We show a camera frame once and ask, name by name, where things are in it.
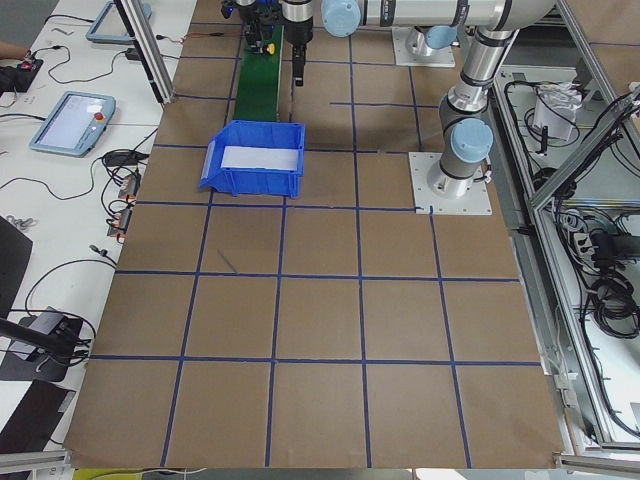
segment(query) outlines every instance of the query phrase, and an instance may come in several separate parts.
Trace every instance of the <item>cable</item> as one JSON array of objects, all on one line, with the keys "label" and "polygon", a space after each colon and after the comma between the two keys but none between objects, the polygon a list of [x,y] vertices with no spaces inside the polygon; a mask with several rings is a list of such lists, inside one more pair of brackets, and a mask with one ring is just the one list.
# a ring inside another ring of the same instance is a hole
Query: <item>cable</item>
[{"label": "cable", "polygon": [[0,105],[0,108],[11,108],[16,104],[17,101],[18,101],[18,90],[14,86],[13,87],[13,100],[11,101],[11,103],[9,105]]},{"label": "cable", "polygon": [[75,17],[73,15],[63,15],[61,13],[56,13],[56,14],[53,14],[53,15],[49,15],[47,18],[45,18],[44,19],[44,23],[47,23],[52,18],[56,18],[56,17],[72,18],[73,20],[80,20],[81,22],[88,22],[88,23],[93,23],[95,21],[95,20],[92,20],[90,18]]},{"label": "cable", "polygon": [[93,189],[95,188],[95,177],[94,177],[94,173],[93,173],[93,167],[94,165],[101,160],[102,157],[100,158],[96,158],[93,162],[91,162],[91,166],[89,167],[89,173],[91,176],[91,186],[89,187],[88,190],[82,192],[82,193],[78,193],[75,195],[71,195],[69,197],[61,197],[59,195],[57,195],[53,190],[51,190],[51,187],[49,187],[49,185],[47,183],[45,183],[42,180],[37,180],[35,178],[27,178],[27,177],[16,177],[16,178],[12,178],[11,180],[3,183],[2,185],[0,185],[0,190],[2,190],[3,188],[9,186],[10,184],[12,184],[13,182],[17,182],[17,181],[23,181],[23,182],[33,182],[33,183],[38,183],[40,185],[43,185],[44,188],[47,189],[47,191],[49,192],[49,194],[55,198],[56,200],[60,200],[60,201],[67,201],[67,200],[74,200],[76,198],[80,198],[80,197],[84,197],[85,195],[89,195]]},{"label": "cable", "polygon": [[29,309],[29,300],[31,299],[31,296],[33,295],[33,293],[35,292],[35,289],[38,287],[38,285],[40,285],[49,275],[51,275],[52,273],[60,270],[61,268],[67,267],[69,265],[75,265],[78,263],[100,263],[102,265],[106,265],[109,268],[113,268],[115,270],[115,267],[109,263],[109,262],[103,262],[102,260],[94,260],[92,258],[84,258],[84,259],[79,259],[79,260],[70,260],[68,262],[64,262],[61,263],[59,265],[56,265],[55,267],[49,269],[44,275],[42,275],[29,289],[29,291],[27,292],[27,295],[24,297],[24,311],[28,314],[31,315],[32,312],[37,311],[37,310],[30,310]]},{"label": "cable", "polygon": [[118,58],[120,55],[124,55],[125,53],[127,53],[126,50],[122,50],[118,53],[116,53],[113,58],[111,59],[111,67],[109,69],[108,72],[106,73],[101,73],[100,75],[96,75],[95,77],[91,77],[91,78],[84,78],[84,79],[75,79],[75,80],[59,80],[56,77],[53,76],[53,71],[56,70],[57,68],[61,67],[62,65],[65,65],[67,63],[69,63],[71,61],[71,50],[69,50],[68,47],[66,47],[65,45],[54,45],[53,47],[50,47],[51,50],[60,50],[60,49],[64,49],[67,52],[67,58],[66,60],[62,60],[60,63],[55,64],[53,67],[51,67],[48,71],[47,71],[47,75],[49,75],[49,77],[51,77],[51,79],[60,84],[60,85],[68,85],[70,83],[88,83],[88,82],[93,82],[94,80],[98,80],[99,78],[104,78],[107,77],[109,75],[111,75],[113,73],[114,70],[114,64],[116,61],[116,58]]},{"label": "cable", "polygon": [[538,161],[535,158],[533,158],[533,156],[531,155],[531,152],[529,151],[529,148],[527,147],[527,143],[525,142],[524,137],[520,133],[520,128],[518,127],[518,115],[516,114],[516,110],[513,106],[513,103],[511,103],[511,98],[509,97],[509,89],[519,84],[520,82],[517,80],[508,82],[504,86],[504,96],[505,96],[505,99],[507,100],[507,106],[509,108],[509,114],[511,115],[511,121],[513,122],[513,125],[516,129],[516,133],[518,134],[518,139],[520,140],[520,146],[522,147],[522,150],[527,159],[527,170],[529,172],[529,177],[533,178],[534,176],[533,165],[535,165],[538,171],[542,170],[542,166],[538,163]]},{"label": "cable", "polygon": [[46,120],[45,117],[40,117],[38,115],[31,115],[29,113],[3,113],[2,115],[0,115],[0,118],[6,118],[6,117],[35,118],[36,120],[42,120],[43,122]]},{"label": "cable", "polygon": [[133,147],[131,150],[133,150],[134,152],[137,152],[137,151],[138,151],[138,149],[139,149],[139,148],[144,144],[144,142],[146,142],[147,140],[149,140],[149,139],[153,136],[153,134],[154,134],[154,133],[156,133],[157,131],[158,131],[158,127],[154,128],[154,129],[153,129],[153,131],[152,131],[149,135],[147,135],[146,137],[144,137],[144,138],[140,141],[140,143],[138,143],[138,145],[136,145],[135,147]]}]

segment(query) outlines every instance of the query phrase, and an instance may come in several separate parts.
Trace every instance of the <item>brown cardboard floor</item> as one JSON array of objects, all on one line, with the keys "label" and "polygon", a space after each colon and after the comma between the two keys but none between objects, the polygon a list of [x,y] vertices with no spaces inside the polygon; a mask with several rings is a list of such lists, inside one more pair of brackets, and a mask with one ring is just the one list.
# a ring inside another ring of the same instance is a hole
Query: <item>brown cardboard floor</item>
[{"label": "brown cardboard floor", "polygon": [[187,40],[65,442],[76,466],[542,468],[562,450],[496,198],[492,217],[413,212],[406,152],[442,148],[457,71],[392,66],[389,32],[316,32],[305,87],[283,64],[282,119],[308,135],[295,200],[197,189],[239,39]]}]

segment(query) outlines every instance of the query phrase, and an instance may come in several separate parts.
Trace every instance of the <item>blue tape line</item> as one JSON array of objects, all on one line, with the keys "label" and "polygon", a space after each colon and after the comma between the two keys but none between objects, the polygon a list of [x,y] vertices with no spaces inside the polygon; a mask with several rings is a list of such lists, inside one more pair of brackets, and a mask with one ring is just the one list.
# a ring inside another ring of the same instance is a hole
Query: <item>blue tape line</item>
[{"label": "blue tape line", "polygon": [[[183,272],[173,270],[116,270],[118,275],[175,275],[175,276],[200,276],[200,277],[246,277],[246,278],[277,278],[277,273],[232,273],[232,272]],[[364,280],[368,282],[394,281],[394,282],[439,282],[444,283],[520,283],[517,278],[438,278],[438,277],[393,277],[371,275],[320,275],[304,273],[282,273],[282,278],[301,278],[309,280]]]},{"label": "blue tape line", "polygon": [[[186,207],[198,207],[213,205],[220,208],[283,208],[282,205],[265,205],[265,204],[238,204],[238,203],[213,203],[208,202],[181,202],[174,200],[140,200],[138,205],[171,205],[171,206],[186,206]],[[300,209],[300,210],[362,210],[366,212],[414,212],[413,208],[402,207],[351,207],[346,205],[332,206],[332,205],[287,205],[287,209]]]},{"label": "blue tape line", "polygon": [[[350,102],[330,102],[329,105],[346,106],[351,105]],[[373,103],[373,102],[353,102],[356,107],[401,107],[414,108],[414,105],[408,103]]]},{"label": "blue tape line", "polygon": [[409,70],[409,84],[411,85],[411,98],[413,100],[413,115],[416,119],[416,131],[418,132],[418,151],[422,152],[422,133],[420,132],[420,120],[418,118],[418,102],[416,101],[416,88],[413,82],[413,69],[407,67]]},{"label": "blue tape line", "polygon": [[349,359],[349,358],[272,358],[272,357],[216,357],[206,355],[119,355],[97,353],[89,356],[92,360],[121,361],[174,361],[189,362],[230,362],[230,363],[290,363],[324,365],[436,365],[461,367],[540,367],[540,362],[517,360],[414,360],[414,359]]},{"label": "blue tape line", "polygon": [[273,390],[276,377],[276,355],[278,349],[278,321],[280,319],[280,295],[282,292],[282,265],[284,263],[284,236],[287,225],[287,197],[282,197],[282,218],[280,219],[280,246],[278,250],[278,276],[276,281],[276,301],[273,313],[273,336],[271,337],[271,370],[269,372],[269,403],[267,405],[267,438],[264,452],[264,466],[271,464],[271,432],[273,426]]},{"label": "blue tape line", "polygon": [[362,360],[348,358],[277,358],[277,363],[323,364],[323,365],[362,365]]},{"label": "blue tape line", "polygon": [[458,372],[456,371],[455,356],[453,352],[453,339],[451,337],[451,328],[449,325],[449,314],[447,312],[447,302],[444,291],[444,282],[442,280],[442,266],[440,264],[440,252],[438,250],[438,237],[436,235],[436,225],[433,220],[433,207],[429,212],[429,223],[431,225],[431,235],[433,237],[433,250],[436,259],[436,272],[438,273],[438,284],[440,287],[440,301],[442,303],[442,315],[444,317],[445,332],[447,334],[447,346],[449,348],[449,358],[451,359],[451,374],[453,376],[453,388],[456,396],[456,406],[458,409],[458,419],[460,420],[460,433],[462,434],[462,446],[464,448],[464,457],[467,468],[472,468],[471,452],[469,451],[469,439],[467,438],[467,428],[464,423],[464,412],[462,410],[462,398],[460,395],[460,384],[458,382]]},{"label": "blue tape line", "polygon": [[360,184],[358,182],[358,137],[356,129],[356,108],[355,108],[355,88],[353,81],[353,40],[349,37],[349,87],[351,102],[351,132],[352,132],[352,146],[353,146],[353,168],[355,179],[355,197],[356,197],[356,241],[358,247],[358,302],[360,309],[360,350],[362,353],[362,401],[363,401],[363,414],[364,414],[364,440],[365,451],[367,458],[367,468],[373,466],[373,460],[371,456],[371,428],[369,425],[369,386],[367,382],[367,342],[365,336],[365,323],[364,323],[364,297],[362,292],[362,231],[360,229]]}]

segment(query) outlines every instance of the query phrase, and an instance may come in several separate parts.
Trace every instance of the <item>metal base plate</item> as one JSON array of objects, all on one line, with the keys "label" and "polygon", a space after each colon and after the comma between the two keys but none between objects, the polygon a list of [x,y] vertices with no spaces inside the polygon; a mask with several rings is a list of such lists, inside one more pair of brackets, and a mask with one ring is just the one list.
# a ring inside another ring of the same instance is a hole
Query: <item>metal base plate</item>
[{"label": "metal base plate", "polygon": [[[484,182],[474,183],[467,194],[458,200],[449,200],[435,193],[427,184],[427,173],[440,160],[441,153],[411,152],[411,182],[416,213],[434,215],[491,215],[491,202]],[[476,177],[483,175],[478,168]]]},{"label": "metal base plate", "polygon": [[453,68],[456,60],[451,47],[443,48],[430,57],[412,55],[405,46],[405,41],[413,27],[392,27],[393,50],[396,54],[396,65],[406,67]]}]

